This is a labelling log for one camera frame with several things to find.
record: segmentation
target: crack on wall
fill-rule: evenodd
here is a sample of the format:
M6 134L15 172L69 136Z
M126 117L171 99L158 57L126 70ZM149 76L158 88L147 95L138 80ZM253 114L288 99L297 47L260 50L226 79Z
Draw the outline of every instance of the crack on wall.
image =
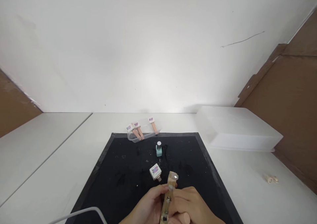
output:
M247 39L245 39L245 40L242 40L242 41L238 41L238 42L235 42L235 43L231 43L231 44L227 44L227 45L221 46L221 48L224 48L224 47L227 47L227 46L230 46L230 45L233 45L233 44L237 44L237 43L242 43L242 42L247 41L247 40L249 40L250 38L253 38L254 36L257 36L257 35L259 35L259 34L261 34L261 33L264 33L264 32L265 32L265 31L260 32L260 33L257 33L257 34L255 34L255 35L253 35L253 36L251 36L251 37L249 37L249 38L247 38Z

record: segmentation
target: nail polish bottle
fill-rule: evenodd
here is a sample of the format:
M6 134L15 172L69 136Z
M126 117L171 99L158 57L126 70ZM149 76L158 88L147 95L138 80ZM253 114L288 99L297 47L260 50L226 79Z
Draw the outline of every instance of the nail polish bottle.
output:
M162 148L161 148L161 142L158 142L158 144L156 145L156 156L160 157L162 156Z

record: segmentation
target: white cable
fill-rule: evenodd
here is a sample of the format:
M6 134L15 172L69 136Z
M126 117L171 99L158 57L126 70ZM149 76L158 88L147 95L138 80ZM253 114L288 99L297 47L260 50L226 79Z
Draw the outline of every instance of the white cable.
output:
M83 210L79 210L79 211L77 211L77 212L73 212L73 213L71 213L71 214L69 214L69 215L66 215L66 216L63 216L63 217L61 217L61 218L59 218L59 219L56 219L55 221L52 221L52 222L50 222L49 224L55 224L55 223L58 223L58 222L60 222L60 221L62 221L62 220L64 220L64 219L68 219L68 218L70 218L70 217L77 216L77 215L79 215L79 214L82 214L82 213L88 212L88 211L96 211L96 212L99 214L99 216L100 216L100 218L101 218L103 224L107 224L105 217L103 216L103 214L102 214L102 212L100 211L100 209L97 208L97 207L85 208L85 209L83 209Z

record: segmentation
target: white wall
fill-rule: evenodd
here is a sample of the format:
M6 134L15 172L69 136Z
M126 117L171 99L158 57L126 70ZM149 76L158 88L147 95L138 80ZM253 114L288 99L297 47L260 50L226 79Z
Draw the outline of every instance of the white wall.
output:
M316 2L0 0L0 68L44 112L233 106Z

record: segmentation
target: clear plastic tray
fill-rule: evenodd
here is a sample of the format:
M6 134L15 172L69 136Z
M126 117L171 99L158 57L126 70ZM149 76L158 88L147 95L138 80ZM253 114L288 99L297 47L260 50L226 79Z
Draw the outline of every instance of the clear plastic tray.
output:
M149 119L148 118L144 118L144 119L140 119L138 120L139 124L141 125L140 129L143 133L142 138L144 137L144 139L147 139L149 137L153 137L155 136L155 132L153 130L152 124L149 123ZM155 127L157 130L157 133L159 134L159 132L161 131L162 127L159 121L155 120ZM139 140L134 134L133 132L127 132L128 135L128 139L130 141L133 141L134 143L136 142L141 142L143 140Z

